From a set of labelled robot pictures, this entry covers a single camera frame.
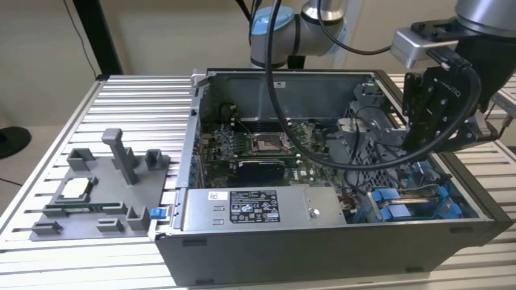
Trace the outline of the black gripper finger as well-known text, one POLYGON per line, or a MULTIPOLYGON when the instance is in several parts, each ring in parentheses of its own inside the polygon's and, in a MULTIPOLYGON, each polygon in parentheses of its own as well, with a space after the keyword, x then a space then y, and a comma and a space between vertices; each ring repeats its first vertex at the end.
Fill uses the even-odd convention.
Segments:
POLYGON ((406 151, 416 151, 448 127, 456 118, 460 88, 447 71, 406 74, 403 115, 408 117, 408 132, 403 141, 406 151))
POLYGON ((438 152, 456 152, 498 139, 499 131, 488 121, 482 126, 476 122, 468 122, 459 127, 456 133, 438 148, 438 152))

